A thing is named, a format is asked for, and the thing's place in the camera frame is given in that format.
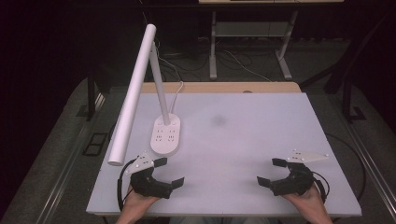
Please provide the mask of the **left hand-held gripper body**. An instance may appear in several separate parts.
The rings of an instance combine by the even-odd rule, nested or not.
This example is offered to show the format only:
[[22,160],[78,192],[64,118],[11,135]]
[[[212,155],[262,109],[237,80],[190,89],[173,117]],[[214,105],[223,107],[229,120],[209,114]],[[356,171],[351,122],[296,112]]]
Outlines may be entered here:
[[158,181],[152,176],[155,169],[154,161],[147,152],[143,152],[126,167],[125,174],[130,177],[130,185],[136,193],[168,199],[172,185]]

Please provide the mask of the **black metal stand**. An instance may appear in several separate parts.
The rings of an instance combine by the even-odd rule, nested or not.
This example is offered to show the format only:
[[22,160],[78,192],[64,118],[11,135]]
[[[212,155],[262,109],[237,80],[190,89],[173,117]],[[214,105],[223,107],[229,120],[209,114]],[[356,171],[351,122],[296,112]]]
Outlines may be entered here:
[[98,110],[100,95],[108,93],[109,85],[104,73],[93,67],[87,72],[86,83],[86,103],[79,107],[77,116],[90,121]]
[[324,90],[343,91],[342,113],[348,121],[362,119],[351,112],[351,89],[356,86],[367,97],[391,129],[396,131],[396,8],[387,12],[360,41],[352,41],[334,65],[303,81],[306,88],[327,77]]

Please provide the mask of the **black floor socket frame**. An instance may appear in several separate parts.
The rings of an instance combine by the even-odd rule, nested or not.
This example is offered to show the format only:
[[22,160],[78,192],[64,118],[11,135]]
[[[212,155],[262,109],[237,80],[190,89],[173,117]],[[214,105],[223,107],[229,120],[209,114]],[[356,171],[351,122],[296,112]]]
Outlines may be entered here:
[[87,146],[82,151],[84,156],[97,157],[101,154],[106,142],[107,133],[93,133]]

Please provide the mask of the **white desk lamp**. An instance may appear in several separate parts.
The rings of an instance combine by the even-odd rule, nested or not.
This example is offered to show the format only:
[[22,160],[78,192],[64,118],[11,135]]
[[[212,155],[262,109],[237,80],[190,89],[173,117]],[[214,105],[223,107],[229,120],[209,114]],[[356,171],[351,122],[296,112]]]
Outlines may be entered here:
[[154,121],[150,146],[160,156],[171,156],[177,151],[180,139],[180,118],[171,113],[165,100],[158,53],[155,46],[156,26],[148,24],[134,65],[129,88],[124,99],[120,115],[109,146],[107,163],[114,166],[124,164],[130,141],[134,118],[142,91],[144,77],[150,64],[155,88],[162,114]]

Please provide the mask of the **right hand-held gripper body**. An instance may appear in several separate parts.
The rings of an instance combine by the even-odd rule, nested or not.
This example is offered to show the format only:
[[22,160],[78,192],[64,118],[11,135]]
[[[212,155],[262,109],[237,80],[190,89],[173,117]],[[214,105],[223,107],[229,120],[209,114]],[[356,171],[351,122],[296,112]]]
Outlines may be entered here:
[[303,195],[313,184],[316,184],[321,196],[327,197],[330,192],[329,183],[324,177],[322,177],[328,188],[325,189],[321,181],[314,177],[315,172],[311,171],[306,164],[313,161],[323,161],[328,158],[328,154],[319,154],[316,152],[294,149],[290,156],[283,159],[289,163],[286,168],[290,171],[290,174],[286,178],[272,183],[272,191],[275,196],[292,193]]

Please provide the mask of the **aluminium floor rail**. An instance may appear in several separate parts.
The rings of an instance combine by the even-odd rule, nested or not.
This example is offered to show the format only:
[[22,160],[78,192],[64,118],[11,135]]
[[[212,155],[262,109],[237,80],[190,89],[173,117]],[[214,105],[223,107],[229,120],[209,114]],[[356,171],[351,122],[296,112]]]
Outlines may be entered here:
[[78,133],[77,140],[75,141],[72,149],[70,150],[70,154],[66,160],[66,163],[62,168],[62,171],[58,175],[58,178],[56,179],[53,188],[49,192],[49,197],[46,200],[45,205],[42,208],[35,224],[50,224],[53,214],[55,213],[58,204],[64,195],[64,191],[68,183],[70,182],[78,156],[82,153],[82,150],[87,144],[90,131],[92,130],[92,125],[95,123],[95,120],[97,118],[95,113],[100,111],[105,100],[106,97],[102,93],[99,93],[96,97],[94,97],[94,114],[88,121],[85,121],[83,123],[83,126]]
[[353,125],[354,120],[361,120],[362,113],[358,111],[356,115],[349,115],[345,111],[341,112],[345,120],[345,125],[349,135],[351,136],[354,144],[358,150],[364,167],[370,178],[372,179],[375,188],[377,189],[383,203],[387,207],[392,219],[396,223],[396,194],[393,192],[385,177],[381,174],[374,158],[370,154],[368,147],[364,144],[363,138],[359,135],[358,131]]

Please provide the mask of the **grey metal desk frame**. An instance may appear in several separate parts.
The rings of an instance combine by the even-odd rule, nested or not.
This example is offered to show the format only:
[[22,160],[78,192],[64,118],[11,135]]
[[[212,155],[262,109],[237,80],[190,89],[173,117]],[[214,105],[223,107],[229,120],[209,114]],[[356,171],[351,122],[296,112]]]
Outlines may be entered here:
[[209,49],[209,78],[218,77],[216,58],[217,37],[281,37],[282,46],[275,51],[277,63],[283,77],[292,80],[292,74],[285,59],[286,50],[297,20],[298,11],[291,13],[288,21],[219,21],[217,13],[212,13],[210,49]]

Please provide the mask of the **person's right hand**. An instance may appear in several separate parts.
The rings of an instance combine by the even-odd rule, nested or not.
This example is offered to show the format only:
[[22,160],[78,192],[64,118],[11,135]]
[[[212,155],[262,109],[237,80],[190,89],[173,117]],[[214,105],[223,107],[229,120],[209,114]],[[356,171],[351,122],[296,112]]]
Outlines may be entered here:
[[283,195],[283,198],[291,202],[300,214],[310,222],[318,222],[328,215],[315,184],[303,195],[286,194]]

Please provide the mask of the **person's left hand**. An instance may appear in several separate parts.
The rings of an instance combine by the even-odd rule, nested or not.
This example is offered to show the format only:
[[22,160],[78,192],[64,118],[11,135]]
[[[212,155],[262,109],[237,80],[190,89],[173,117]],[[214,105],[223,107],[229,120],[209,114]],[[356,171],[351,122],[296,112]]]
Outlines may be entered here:
[[157,197],[143,196],[136,193],[132,187],[129,187],[128,195],[126,196],[126,200],[120,214],[128,214],[129,216],[141,218],[157,201]]

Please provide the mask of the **white table mat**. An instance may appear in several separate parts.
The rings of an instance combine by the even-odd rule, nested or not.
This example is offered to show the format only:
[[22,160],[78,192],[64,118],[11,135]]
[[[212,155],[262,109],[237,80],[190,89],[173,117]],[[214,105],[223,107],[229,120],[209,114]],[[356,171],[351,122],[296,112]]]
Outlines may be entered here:
[[328,154],[309,168],[330,184],[326,200],[333,217],[361,214],[318,118],[303,93],[168,94],[181,120],[177,152],[153,175],[184,185],[151,206],[151,216],[295,217],[286,200],[258,184],[278,180],[288,170],[272,164],[294,149]]

